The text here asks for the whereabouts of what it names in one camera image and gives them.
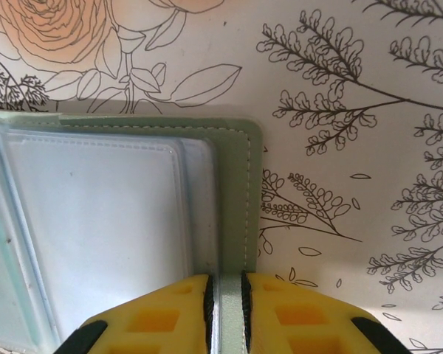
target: patterned background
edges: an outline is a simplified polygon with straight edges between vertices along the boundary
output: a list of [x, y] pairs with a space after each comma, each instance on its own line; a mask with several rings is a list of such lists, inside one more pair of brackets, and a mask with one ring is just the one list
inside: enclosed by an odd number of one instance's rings
[[0, 109], [255, 119], [258, 270], [443, 353], [443, 0], [0, 0]]

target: stitched edge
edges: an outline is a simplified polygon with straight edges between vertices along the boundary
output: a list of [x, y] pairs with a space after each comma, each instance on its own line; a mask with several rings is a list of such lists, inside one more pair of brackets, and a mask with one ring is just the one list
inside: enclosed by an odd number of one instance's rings
[[25, 125], [52, 125], [57, 127], [68, 127], [68, 128], [116, 128], [116, 129], [126, 129], [126, 128], [136, 128], [136, 129], [202, 129], [202, 130], [219, 130], [219, 131], [235, 131], [236, 133], [242, 133], [247, 140], [247, 186], [246, 186], [246, 208], [245, 208], [245, 222], [244, 222], [244, 259], [243, 268], [246, 270], [247, 265], [247, 241], [248, 241], [248, 226], [249, 226], [249, 216], [250, 216], [250, 182], [251, 182], [251, 140], [248, 133], [243, 130], [233, 129], [233, 128], [220, 128], [220, 127], [193, 127], [193, 126], [170, 126], [170, 125], [67, 125], [55, 122], [18, 122], [19, 124]]

